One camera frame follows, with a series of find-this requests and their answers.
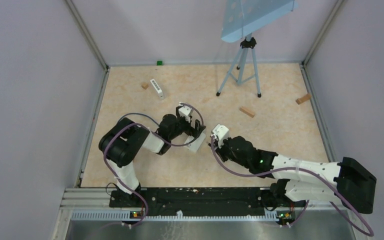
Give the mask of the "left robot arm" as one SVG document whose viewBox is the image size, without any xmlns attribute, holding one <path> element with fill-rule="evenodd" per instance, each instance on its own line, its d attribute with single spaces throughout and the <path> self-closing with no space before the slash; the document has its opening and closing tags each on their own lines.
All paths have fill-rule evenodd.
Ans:
<svg viewBox="0 0 384 240">
<path fill-rule="evenodd" d="M 164 115 L 155 132 L 123 117 L 98 144 L 98 149 L 105 157 L 105 164 L 118 181 L 116 185 L 122 192 L 121 200 L 129 207 L 140 202 L 140 183 L 133 165 L 140 149 L 161 156 L 173 146 L 172 140 L 175 138 L 182 134 L 188 135 L 192 139 L 182 144 L 188 146 L 197 142 L 205 129 L 206 126 L 198 119 L 192 126 L 189 117 L 181 114 Z"/>
</svg>

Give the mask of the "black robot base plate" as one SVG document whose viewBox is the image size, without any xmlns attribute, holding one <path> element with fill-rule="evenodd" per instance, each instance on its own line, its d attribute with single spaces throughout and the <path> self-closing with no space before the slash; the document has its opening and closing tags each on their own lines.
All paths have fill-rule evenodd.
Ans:
<svg viewBox="0 0 384 240">
<path fill-rule="evenodd" d="M 138 208 L 150 217 L 174 216 L 178 211 L 186 217 L 245 217 L 306 204 L 274 195 L 264 187 L 142 187 L 137 192 L 113 190 L 109 207 Z"/>
</svg>

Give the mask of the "white TP-Link switch box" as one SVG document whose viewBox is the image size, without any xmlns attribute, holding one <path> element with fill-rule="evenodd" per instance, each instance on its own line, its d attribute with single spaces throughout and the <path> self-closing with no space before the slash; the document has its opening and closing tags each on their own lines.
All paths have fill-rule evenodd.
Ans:
<svg viewBox="0 0 384 240">
<path fill-rule="evenodd" d="M 201 147 L 201 145 L 204 143 L 207 135 L 202 132 L 197 139 L 195 139 L 193 136 L 188 136 L 185 140 L 185 148 L 187 148 L 190 152 L 196 154 Z"/>
</svg>

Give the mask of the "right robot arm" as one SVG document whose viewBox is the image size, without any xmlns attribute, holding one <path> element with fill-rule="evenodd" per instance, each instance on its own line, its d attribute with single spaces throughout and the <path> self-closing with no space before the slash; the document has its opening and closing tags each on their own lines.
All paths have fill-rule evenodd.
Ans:
<svg viewBox="0 0 384 240">
<path fill-rule="evenodd" d="M 291 201 L 320 201 L 342 204 L 360 214 L 372 214 L 377 178 L 351 157 L 340 162 L 314 162 L 258 149 L 242 136 L 212 135 L 210 147 L 222 168 L 234 162 L 248 173 L 226 171 L 244 178 L 271 178 L 274 202 L 287 206 Z"/>
</svg>

